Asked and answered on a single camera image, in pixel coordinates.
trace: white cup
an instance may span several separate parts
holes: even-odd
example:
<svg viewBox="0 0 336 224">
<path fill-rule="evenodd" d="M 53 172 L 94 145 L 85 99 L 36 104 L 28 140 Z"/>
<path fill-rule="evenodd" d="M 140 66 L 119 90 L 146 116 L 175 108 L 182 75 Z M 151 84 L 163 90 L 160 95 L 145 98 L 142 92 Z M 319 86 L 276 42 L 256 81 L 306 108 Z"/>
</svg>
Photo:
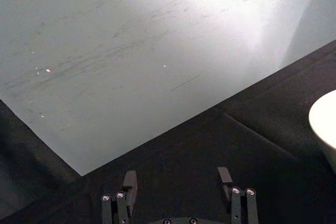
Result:
<svg viewBox="0 0 336 224">
<path fill-rule="evenodd" d="M 336 90 L 325 94 L 313 104 L 309 111 L 309 123 L 336 173 Z"/>
</svg>

